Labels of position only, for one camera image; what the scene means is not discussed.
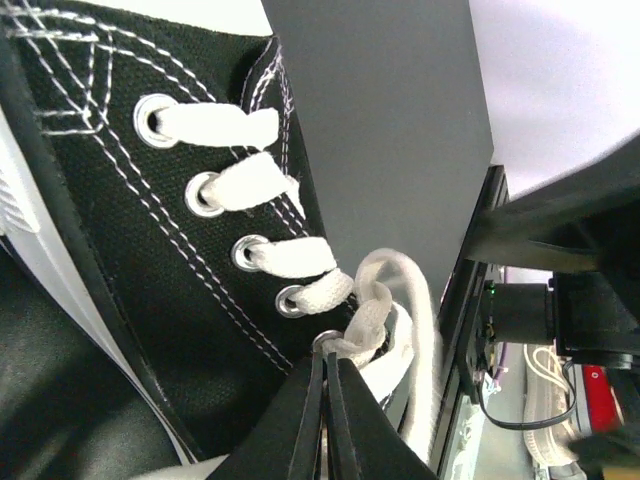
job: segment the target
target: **high-top sneaker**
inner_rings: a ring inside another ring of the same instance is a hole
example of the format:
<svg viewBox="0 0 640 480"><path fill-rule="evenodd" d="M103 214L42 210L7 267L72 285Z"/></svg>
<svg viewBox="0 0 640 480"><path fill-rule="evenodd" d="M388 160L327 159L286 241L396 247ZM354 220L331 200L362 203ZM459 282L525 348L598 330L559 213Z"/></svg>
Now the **high-top sneaker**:
<svg viewBox="0 0 640 480"><path fill-rule="evenodd" d="M383 405L417 357L404 435L426 460L426 282L383 250L352 295L259 3L1 1L2 229L182 461L231 451L314 340ZM413 318L376 281L386 264Z"/></svg>

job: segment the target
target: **silver grommet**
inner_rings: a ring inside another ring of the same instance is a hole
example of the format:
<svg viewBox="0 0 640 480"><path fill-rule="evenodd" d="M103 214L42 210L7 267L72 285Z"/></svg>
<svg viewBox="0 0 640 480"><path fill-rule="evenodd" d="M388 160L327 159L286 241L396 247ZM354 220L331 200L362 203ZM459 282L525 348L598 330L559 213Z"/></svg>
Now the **silver grommet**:
<svg viewBox="0 0 640 480"><path fill-rule="evenodd" d="M322 353L322 344L327 340L335 340L336 338L342 338L342 332L338 330L326 330L313 339L311 343L311 350L313 352L321 352Z"/></svg>
<svg viewBox="0 0 640 480"><path fill-rule="evenodd" d="M145 95L138 100L133 109L133 128L140 140L154 148L171 148L178 143L175 138L166 137L158 133L153 125L154 114L158 110L177 104L176 100L163 93Z"/></svg>
<svg viewBox="0 0 640 480"><path fill-rule="evenodd" d="M253 245L264 245L269 240L262 235L247 235L238 240L231 248L231 261L240 270L245 272L258 272L260 268L251 261L251 250Z"/></svg>
<svg viewBox="0 0 640 480"><path fill-rule="evenodd" d="M276 296L276 309L280 312L280 315L287 318L300 318L304 316L304 313L296 306L293 300L290 300L291 295L294 295L302 290L302 285L290 285L280 290L280 293Z"/></svg>
<svg viewBox="0 0 640 480"><path fill-rule="evenodd" d="M184 190L184 202L194 215L213 218L224 212L224 208L209 205L200 195L202 188L219 176L215 172L202 172L193 177L187 184L187 188Z"/></svg>

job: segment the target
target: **white cable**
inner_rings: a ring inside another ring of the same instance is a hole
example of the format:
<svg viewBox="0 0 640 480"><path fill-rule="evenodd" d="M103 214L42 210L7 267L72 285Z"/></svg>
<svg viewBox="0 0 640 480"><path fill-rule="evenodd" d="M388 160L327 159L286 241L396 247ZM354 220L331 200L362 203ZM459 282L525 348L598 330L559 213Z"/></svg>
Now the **white cable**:
<svg viewBox="0 0 640 480"><path fill-rule="evenodd" d="M547 375L546 373L541 372L540 370L538 370L538 368L531 362L530 358L529 358L529 353L527 352L527 345L523 346L523 352L524 352L524 359L527 362L527 366L531 369L531 371L533 373L535 373L536 375L538 375L541 378L544 378L545 380L550 381L551 383L554 383L555 385L559 386L560 388L562 388L562 390L564 390L565 392L568 392L568 387L567 385L560 381L558 378L556 378L555 376L551 376L551 375Z"/></svg>
<svg viewBox="0 0 640 480"><path fill-rule="evenodd" d="M553 363L553 370L551 370L551 367L547 367L546 365L544 365L540 359L538 358L538 354L540 352L545 352L549 358L549 360L551 360L551 363ZM562 376L562 365L560 365L560 360L558 360L558 356L555 353L555 350L553 347L538 347L533 351L532 354L532 359L535 362L535 364L542 369L543 372L546 372L548 375L552 376L553 378L556 378L559 382L561 382L564 385L564 392L565 393L569 393L570 388L569 388L569 384L567 383L566 379Z"/></svg>

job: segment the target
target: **white rubber sole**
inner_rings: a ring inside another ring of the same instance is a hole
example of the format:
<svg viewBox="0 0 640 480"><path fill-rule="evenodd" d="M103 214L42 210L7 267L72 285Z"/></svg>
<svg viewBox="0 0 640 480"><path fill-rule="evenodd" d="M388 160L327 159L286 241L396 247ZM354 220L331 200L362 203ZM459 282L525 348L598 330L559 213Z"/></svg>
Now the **white rubber sole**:
<svg viewBox="0 0 640 480"><path fill-rule="evenodd" d="M0 236L69 316L116 362L167 431L183 464L193 463L102 320L38 191L0 109Z"/></svg>
<svg viewBox="0 0 640 480"><path fill-rule="evenodd" d="M536 347L537 345L525 347L530 358ZM550 369L553 368L548 355L545 358L548 360L548 364L545 364L545 366ZM545 420L560 415L566 410L566 402L560 402L561 405L558 405L559 391L560 387L541 378L527 366L527 402L524 421L528 423ZM576 460L565 447L568 440L568 432L562 424L524 432L525 445L531 457L540 465L547 467L560 467Z"/></svg>

